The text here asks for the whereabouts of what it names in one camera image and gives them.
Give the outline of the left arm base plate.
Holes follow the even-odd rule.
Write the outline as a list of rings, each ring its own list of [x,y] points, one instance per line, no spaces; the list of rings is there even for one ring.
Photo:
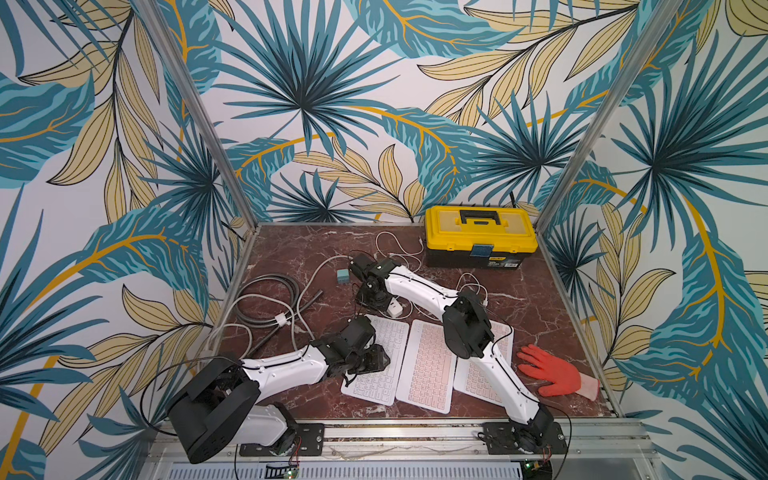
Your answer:
[[[319,457],[323,453],[325,440],[324,423],[299,423],[289,427],[273,445],[243,444],[238,454],[243,457]]]

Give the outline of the white power strip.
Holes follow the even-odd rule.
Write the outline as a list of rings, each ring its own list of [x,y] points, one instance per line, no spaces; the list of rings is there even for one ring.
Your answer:
[[[390,318],[398,319],[403,313],[403,307],[396,299],[392,299],[387,307],[386,313]]]

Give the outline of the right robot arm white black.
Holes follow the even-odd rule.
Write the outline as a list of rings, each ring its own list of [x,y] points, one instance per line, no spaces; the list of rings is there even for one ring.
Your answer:
[[[549,410],[526,388],[501,353],[479,297],[471,291],[442,287],[392,259],[376,261],[362,253],[350,260],[361,285],[356,300],[371,309],[386,309],[395,297],[440,320],[444,342],[458,358],[476,366],[498,395],[507,423],[486,423],[482,435],[489,450],[530,454],[564,453],[569,448]]]

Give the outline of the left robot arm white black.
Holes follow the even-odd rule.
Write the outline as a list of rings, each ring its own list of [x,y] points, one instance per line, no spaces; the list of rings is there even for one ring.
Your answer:
[[[328,379],[379,373],[390,363],[371,320],[357,316],[341,331],[294,352],[265,359],[215,357],[170,400],[168,419],[192,464],[232,444],[283,455],[297,446],[299,424],[282,403],[261,401]]]

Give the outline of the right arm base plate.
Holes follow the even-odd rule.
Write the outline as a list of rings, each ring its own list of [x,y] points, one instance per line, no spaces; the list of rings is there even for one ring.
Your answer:
[[[477,438],[482,441],[490,455],[565,454],[568,450],[566,436],[558,423],[546,429],[527,427],[514,422],[487,422],[481,425]]]

